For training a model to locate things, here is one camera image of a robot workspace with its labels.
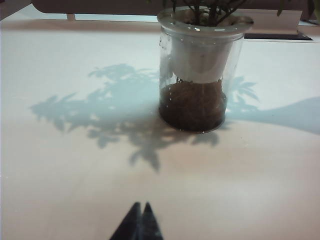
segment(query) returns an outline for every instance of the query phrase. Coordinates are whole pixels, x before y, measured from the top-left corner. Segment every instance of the white surface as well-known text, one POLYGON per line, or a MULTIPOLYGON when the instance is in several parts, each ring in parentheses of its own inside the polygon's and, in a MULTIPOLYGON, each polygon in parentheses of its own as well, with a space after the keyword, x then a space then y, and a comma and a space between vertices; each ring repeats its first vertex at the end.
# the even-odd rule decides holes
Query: white surface
POLYGON ((284 10, 277 16, 277 10, 238 9, 238 13, 251 17, 254 25, 248 33, 255 34, 297 34, 302 11, 284 10))
POLYGON ((156 23, 37 14, 1 22, 1 239, 109 239, 135 201, 166 240, 320 239, 319 43, 245 41, 254 95, 194 135, 157 115, 156 23))

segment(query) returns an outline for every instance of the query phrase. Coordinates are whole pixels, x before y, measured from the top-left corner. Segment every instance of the plant stem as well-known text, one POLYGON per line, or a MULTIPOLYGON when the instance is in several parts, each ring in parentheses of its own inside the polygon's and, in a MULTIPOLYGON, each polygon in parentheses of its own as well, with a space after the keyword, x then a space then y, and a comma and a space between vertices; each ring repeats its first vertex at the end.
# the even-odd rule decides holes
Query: plant stem
POLYGON ((200 0, 195 0, 194 7, 194 25, 200 25, 200 0))
POLYGON ((195 14, 195 10, 192 8, 192 6, 187 2, 187 0, 183 0, 184 4, 186 4, 191 10, 192 12, 195 14))
POLYGON ((236 5, 229 13, 226 13, 222 18, 220 18, 216 25, 216 27, 219 23, 221 23, 223 20, 225 20, 227 17, 229 17, 232 13, 234 13, 242 4, 244 4, 247 0, 242 0, 238 5, 236 5))
POLYGON ((208 19, 208 26, 216 26, 217 25, 217 19, 216 19, 216 15, 217 15, 217 1, 215 0, 214 3, 212 3, 210 5, 210 11, 209 11, 209 19, 208 19))

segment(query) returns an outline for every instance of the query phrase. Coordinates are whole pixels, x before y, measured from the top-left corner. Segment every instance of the white table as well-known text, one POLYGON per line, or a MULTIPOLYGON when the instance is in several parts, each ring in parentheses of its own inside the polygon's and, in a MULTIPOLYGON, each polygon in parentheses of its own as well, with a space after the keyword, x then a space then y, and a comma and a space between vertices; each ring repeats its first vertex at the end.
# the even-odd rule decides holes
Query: white table
POLYGON ((254 93, 196 135, 158 117, 157 23, 43 16, 1 22, 1 239, 106 240, 136 201, 166 240, 320 239, 319 41, 245 41, 254 93))

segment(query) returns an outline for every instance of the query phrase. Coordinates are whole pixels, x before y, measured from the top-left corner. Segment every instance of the clear glass container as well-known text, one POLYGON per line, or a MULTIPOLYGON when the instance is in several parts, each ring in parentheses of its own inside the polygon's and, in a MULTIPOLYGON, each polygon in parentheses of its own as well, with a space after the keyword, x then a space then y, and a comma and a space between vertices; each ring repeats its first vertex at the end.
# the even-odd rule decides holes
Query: clear glass container
POLYGON ((188 7, 161 11, 159 113, 171 126, 207 132, 225 120, 244 33, 253 21, 231 15, 219 26, 186 24, 188 7))

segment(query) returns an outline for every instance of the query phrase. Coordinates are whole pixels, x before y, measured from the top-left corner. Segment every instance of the potted plant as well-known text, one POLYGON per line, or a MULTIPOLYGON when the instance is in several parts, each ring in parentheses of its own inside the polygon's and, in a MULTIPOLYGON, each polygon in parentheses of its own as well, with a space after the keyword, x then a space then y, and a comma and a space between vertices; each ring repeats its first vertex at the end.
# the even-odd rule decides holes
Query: potted plant
MULTIPOLYGON (((182 0, 186 6, 177 7, 177 0, 171 0, 172 9, 157 15, 159 113, 171 126, 204 133, 224 122, 244 35, 254 23, 236 13, 246 1, 182 0)), ((282 8, 280 0, 278 14, 282 8)))

